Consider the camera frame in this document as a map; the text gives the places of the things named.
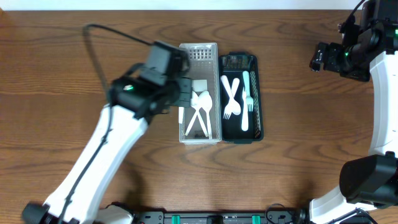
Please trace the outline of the black plastic basket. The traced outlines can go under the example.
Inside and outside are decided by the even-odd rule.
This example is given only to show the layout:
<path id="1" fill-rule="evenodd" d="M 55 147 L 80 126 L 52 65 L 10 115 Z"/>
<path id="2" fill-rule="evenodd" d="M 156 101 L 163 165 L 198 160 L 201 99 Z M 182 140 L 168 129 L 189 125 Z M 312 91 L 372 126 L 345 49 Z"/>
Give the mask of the black plastic basket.
<path id="1" fill-rule="evenodd" d="M 230 52 L 218 59 L 221 103 L 222 140 L 235 144 L 250 144 L 264 137 L 262 120 L 261 89 L 257 57 L 246 52 Z M 244 88 L 243 71 L 249 72 L 252 112 L 248 111 L 249 129 L 241 129 Z"/>

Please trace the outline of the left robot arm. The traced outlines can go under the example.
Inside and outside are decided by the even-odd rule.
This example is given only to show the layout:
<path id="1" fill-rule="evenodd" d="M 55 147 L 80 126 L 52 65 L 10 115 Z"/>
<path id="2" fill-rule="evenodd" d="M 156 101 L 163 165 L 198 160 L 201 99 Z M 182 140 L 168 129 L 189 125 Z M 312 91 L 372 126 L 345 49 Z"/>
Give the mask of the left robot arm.
<path id="1" fill-rule="evenodd" d="M 28 203 L 25 223 L 134 223 L 119 203 L 104 209 L 104 193 L 153 117 L 171 106 L 189 107 L 188 51 L 156 41 L 145 63 L 134 64 L 108 90 L 98 124 L 75 165 L 43 204 Z"/>

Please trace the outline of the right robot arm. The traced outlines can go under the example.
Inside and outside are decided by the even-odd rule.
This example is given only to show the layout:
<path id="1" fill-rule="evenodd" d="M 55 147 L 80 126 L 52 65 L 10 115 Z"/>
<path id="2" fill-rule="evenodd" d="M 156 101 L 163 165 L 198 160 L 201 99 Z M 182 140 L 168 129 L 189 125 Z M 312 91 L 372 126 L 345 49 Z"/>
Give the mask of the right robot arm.
<path id="1" fill-rule="evenodd" d="M 340 44 L 320 42 L 309 67 L 372 81 L 373 135 L 368 156 L 346 162 L 339 184 L 310 201 L 297 223 L 372 223 L 370 211 L 397 206 L 397 0 L 361 1 L 339 24 Z"/>

